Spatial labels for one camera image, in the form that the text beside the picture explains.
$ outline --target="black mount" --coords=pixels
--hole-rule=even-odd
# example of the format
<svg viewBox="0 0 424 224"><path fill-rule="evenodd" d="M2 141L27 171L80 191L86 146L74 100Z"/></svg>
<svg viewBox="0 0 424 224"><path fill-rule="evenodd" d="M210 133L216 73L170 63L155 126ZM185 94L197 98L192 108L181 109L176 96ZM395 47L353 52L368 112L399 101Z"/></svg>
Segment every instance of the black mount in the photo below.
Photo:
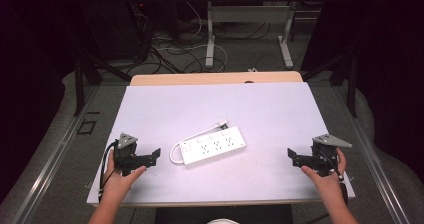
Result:
<svg viewBox="0 0 424 224"><path fill-rule="evenodd" d="M135 150L137 143L132 143L124 147L119 147L119 141L113 144L115 168L122 170L123 176L128 176L132 170L141 166L156 166L156 159L160 157L160 148L151 155L137 156Z"/></svg>
<svg viewBox="0 0 424 224"><path fill-rule="evenodd" d="M317 171L318 175L328 176L329 171L337 166L336 147L314 141L311 149L312 156L297 155L290 148L287 148L287 154L293 160L293 166L308 166Z"/></svg>

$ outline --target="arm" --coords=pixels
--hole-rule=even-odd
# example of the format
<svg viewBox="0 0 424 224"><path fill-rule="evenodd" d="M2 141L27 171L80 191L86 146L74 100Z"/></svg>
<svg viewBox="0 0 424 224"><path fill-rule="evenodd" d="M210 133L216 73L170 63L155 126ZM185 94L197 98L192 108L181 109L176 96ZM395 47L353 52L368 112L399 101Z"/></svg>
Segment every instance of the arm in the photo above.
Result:
<svg viewBox="0 0 424 224"><path fill-rule="evenodd" d="M111 176L105 184L102 201L91 216L90 224L113 223L118 213L118 208L130 190L131 185L146 171L146 167L142 166L134 170L130 175L123 177L118 170L115 170L114 165L113 150L111 150L104 177L106 179L109 175Z"/></svg>
<svg viewBox="0 0 424 224"><path fill-rule="evenodd" d="M339 148L336 149L336 152L339 156L338 169L340 174L343 175L347 165L346 158ZM335 172L326 177L320 177L315 171L307 166L301 167L301 170L315 184L333 223L358 223L343 200L339 179Z"/></svg>

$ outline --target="table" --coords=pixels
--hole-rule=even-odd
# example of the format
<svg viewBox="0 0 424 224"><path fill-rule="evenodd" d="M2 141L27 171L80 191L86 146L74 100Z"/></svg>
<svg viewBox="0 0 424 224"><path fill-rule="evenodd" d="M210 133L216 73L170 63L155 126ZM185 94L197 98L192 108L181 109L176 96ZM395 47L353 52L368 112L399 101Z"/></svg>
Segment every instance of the table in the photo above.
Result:
<svg viewBox="0 0 424 224"><path fill-rule="evenodd" d="M296 2L290 2L289 6L212 6L208 2L208 47L206 50L207 68L213 67L213 55L215 36L213 35L213 22L278 22L285 23L283 36L278 41L287 69L293 68L287 39L293 22Z"/></svg>
<svg viewBox="0 0 424 224"><path fill-rule="evenodd" d="M318 201L312 182L287 157L287 148L310 155L312 137L327 133L309 86L301 80L297 72L134 77L108 143L125 132L139 138L138 155L150 154L157 148L162 148L162 155L157 165L134 183L122 205L179 207ZM240 129L245 150L192 168L171 163L168 155L175 143L222 118L228 120L229 127ZM100 172L87 198L89 204L98 204L99 176ZM353 198L349 181L346 186L348 196Z"/></svg>

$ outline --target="black curtain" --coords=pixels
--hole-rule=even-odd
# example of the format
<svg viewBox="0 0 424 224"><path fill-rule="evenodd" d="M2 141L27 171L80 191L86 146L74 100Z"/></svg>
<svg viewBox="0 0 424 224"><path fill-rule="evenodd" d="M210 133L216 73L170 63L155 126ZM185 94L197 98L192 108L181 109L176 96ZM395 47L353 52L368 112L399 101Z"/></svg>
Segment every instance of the black curtain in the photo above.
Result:
<svg viewBox="0 0 424 224"><path fill-rule="evenodd" d="M3 167L0 201L27 166L64 95L72 58L42 0L0 0Z"/></svg>
<svg viewBox="0 0 424 224"><path fill-rule="evenodd" d="M424 12L422 0L382 0L375 25L359 46L358 89L375 121L375 144L424 181ZM375 3L326 3L305 54L310 71L346 51Z"/></svg>

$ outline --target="white power strip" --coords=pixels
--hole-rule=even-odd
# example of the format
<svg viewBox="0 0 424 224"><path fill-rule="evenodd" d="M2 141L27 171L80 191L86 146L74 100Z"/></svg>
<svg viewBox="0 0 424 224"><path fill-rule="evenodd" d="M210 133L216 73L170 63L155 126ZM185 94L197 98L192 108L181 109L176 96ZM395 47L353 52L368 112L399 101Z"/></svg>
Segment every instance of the white power strip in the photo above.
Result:
<svg viewBox="0 0 424 224"><path fill-rule="evenodd" d="M222 156L246 147L237 127L185 140L179 145L185 165Z"/></svg>

